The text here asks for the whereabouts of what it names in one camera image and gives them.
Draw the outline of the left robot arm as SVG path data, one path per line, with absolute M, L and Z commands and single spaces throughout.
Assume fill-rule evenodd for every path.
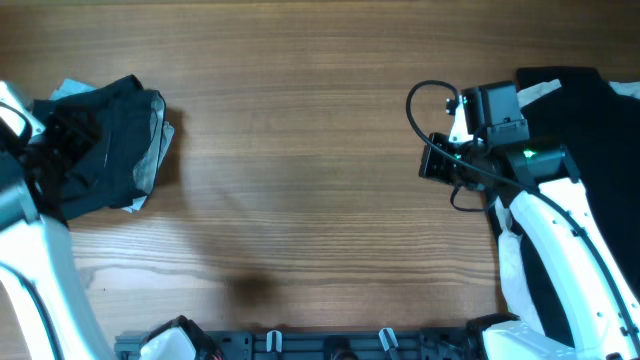
M 100 141 L 70 116 L 36 132 L 1 112 L 1 283 L 33 359 L 114 359 L 78 276 L 61 213 L 67 173 Z

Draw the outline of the black shorts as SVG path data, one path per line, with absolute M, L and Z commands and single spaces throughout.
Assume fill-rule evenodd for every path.
M 134 75 L 102 88 L 36 100 L 36 141 L 59 152 L 59 206 L 66 220 L 132 206 L 155 185 L 166 102 Z

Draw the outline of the folded light blue denim shorts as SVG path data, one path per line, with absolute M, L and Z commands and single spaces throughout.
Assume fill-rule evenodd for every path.
M 86 106 L 103 127 L 94 162 L 97 183 L 86 197 L 65 200 L 65 215 L 76 218 L 103 207 L 139 211 L 153 192 L 175 133 L 161 93 L 144 88 L 133 75 L 101 88 L 67 78 L 49 100 Z

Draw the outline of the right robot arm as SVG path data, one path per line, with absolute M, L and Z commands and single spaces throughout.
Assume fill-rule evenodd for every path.
M 502 293 L 508 312 L 469 325 L 478 359 L 635 359 L 639 302 L 594 218 L 573 154 L 534 137 L 512 82 L 454 90 L 445 110 L 449 134 L 423 134 L 420 174 L 454 190 L 486 192 L 499 235 Z M 559 299 L 571 341 L 542 326 L 520 244 L 532 243 Z

